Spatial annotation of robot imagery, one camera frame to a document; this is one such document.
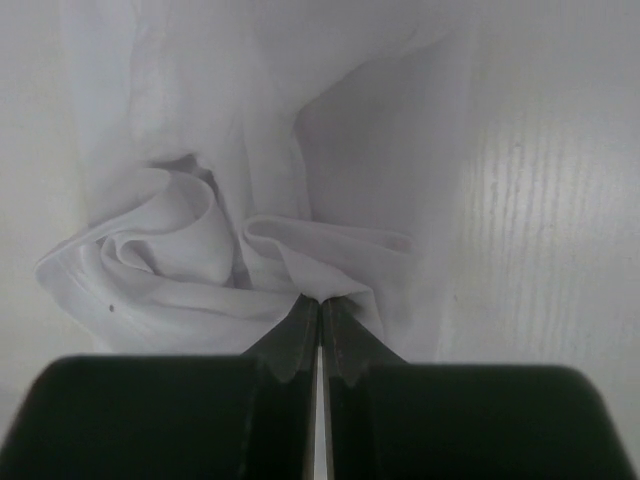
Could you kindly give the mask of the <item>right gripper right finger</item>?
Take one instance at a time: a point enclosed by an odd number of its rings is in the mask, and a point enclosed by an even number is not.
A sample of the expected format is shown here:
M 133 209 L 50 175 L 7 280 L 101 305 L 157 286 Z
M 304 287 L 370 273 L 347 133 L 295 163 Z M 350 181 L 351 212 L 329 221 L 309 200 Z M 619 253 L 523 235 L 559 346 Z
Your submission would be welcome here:
M 321 310 L 335 479 L 626 479 L 605 403 L 557 365 L 412 364 L 355 318 Z

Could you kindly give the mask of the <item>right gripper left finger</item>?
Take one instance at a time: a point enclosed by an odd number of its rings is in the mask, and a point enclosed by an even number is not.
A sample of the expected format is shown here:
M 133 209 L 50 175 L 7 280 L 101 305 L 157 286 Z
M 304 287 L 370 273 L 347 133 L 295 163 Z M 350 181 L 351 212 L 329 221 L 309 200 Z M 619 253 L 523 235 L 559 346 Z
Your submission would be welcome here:
M 320 306 L 239 355 L 72 356 L 34 381 L 5 479 L 309 479 Z

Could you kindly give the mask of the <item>white t shirt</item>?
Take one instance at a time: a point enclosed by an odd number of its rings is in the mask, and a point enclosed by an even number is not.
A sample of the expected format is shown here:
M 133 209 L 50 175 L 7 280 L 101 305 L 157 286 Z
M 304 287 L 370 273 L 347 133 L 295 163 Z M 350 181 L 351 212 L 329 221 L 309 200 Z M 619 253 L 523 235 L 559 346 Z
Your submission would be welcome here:
M 39 285 L 111 353 L 237 353 L 300 296 L 435 355 L 471 1 L 65 1 L 87 226 Z

